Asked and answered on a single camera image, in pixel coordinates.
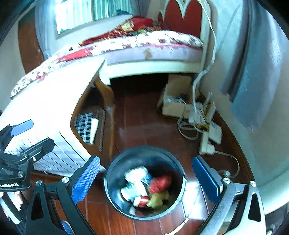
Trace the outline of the person's hand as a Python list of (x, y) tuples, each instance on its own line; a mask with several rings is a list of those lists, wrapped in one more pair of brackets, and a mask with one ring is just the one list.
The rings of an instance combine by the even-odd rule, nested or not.
[(17, 208), (17, 210), (20, 211), (21, 206), (23, 205), (23, 199), (21, 196), (21, 192), (20, 191), (10, 192), (9, 197), (10, 197), (11, 201), (13, 202), (14, 206)]

